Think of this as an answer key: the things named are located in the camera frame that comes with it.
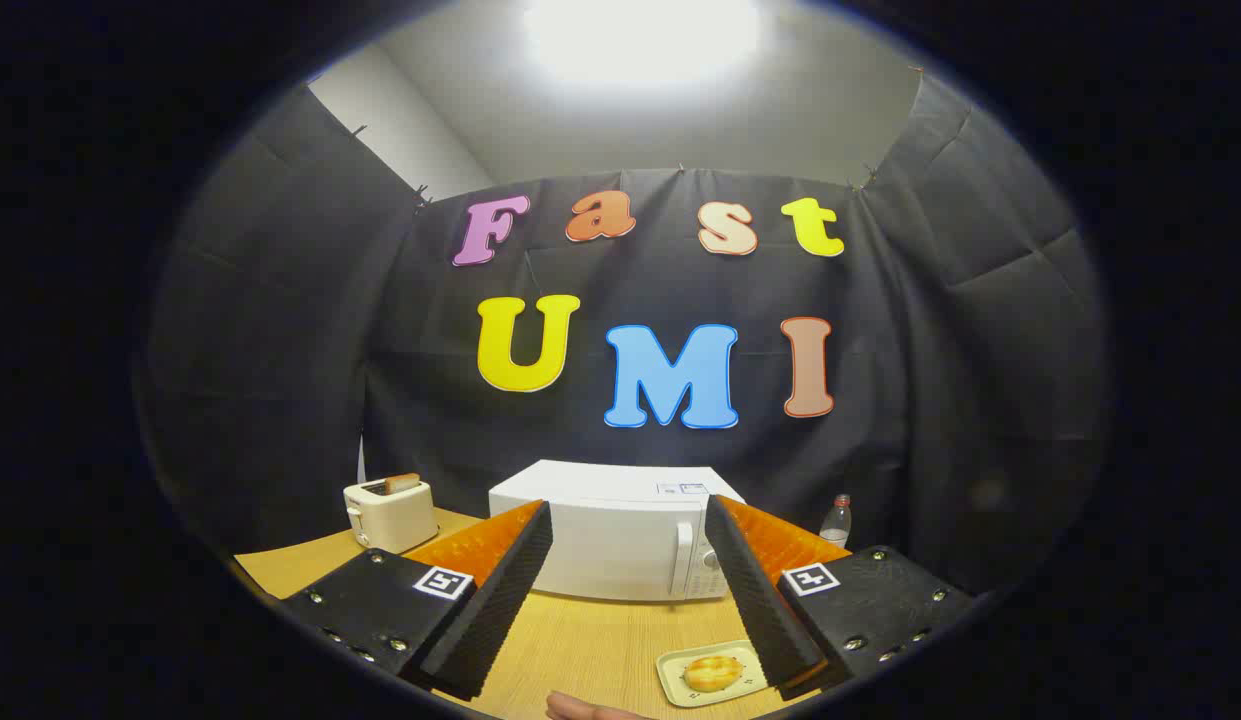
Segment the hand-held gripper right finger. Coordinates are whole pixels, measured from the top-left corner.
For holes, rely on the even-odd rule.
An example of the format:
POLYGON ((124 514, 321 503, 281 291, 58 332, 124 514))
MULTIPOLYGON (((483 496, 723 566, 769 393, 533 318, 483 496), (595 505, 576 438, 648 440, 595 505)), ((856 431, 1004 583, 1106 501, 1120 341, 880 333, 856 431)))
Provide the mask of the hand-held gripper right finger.
POLYGON ((704 530, 784 700, 890 673, 975 607, 895 547, 850 552, 733 498, 710 497, 704 530))

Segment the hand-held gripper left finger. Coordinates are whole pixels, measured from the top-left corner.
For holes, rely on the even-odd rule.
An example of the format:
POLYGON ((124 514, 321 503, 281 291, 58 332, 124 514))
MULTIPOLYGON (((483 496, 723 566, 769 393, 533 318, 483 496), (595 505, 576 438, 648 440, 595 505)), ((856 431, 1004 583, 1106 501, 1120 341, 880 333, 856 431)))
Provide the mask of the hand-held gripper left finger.
POLYGON ((550 503, 522 503, 405 555, 360 552, 280 607, 360 664, 472 700, 552 542, 550 503))

